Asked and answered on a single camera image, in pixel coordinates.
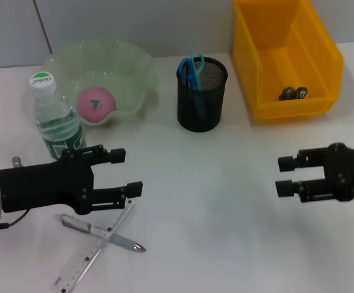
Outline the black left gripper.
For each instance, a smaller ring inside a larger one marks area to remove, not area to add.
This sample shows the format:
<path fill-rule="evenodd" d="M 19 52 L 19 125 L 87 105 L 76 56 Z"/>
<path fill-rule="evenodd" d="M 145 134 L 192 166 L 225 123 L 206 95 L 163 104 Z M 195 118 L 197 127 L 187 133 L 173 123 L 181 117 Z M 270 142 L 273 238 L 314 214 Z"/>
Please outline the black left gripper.
<path fill-rule="evenodd" d="M 124 148 L 103 145 L 68 148 L 55 162 L 0 170 L 0 194 L 5 213 L 65 204 L 77 214 L 123 209 L 126 200 L 142 194 L 141 181 L 108 189 L 93 189 L 91 166 L 124 163 Z"/>

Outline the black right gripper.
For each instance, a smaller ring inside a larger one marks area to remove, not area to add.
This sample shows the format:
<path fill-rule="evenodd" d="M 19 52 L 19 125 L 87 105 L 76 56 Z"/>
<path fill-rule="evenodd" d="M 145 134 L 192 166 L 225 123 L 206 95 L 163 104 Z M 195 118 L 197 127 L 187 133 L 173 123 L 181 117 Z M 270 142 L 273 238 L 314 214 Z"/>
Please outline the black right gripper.
<path fill-rule="evenodd" d="M 276 181 L 276 191 L 281 198 L 298 195 L 302 203 L 326 200 L 346 202 L 354 199 L 354 149 L 343 143 L 299 150 L 295 157 L 279 157 L 278 166 L 280 172 L 323 167 L 325 175 L 325 179 Z"/>

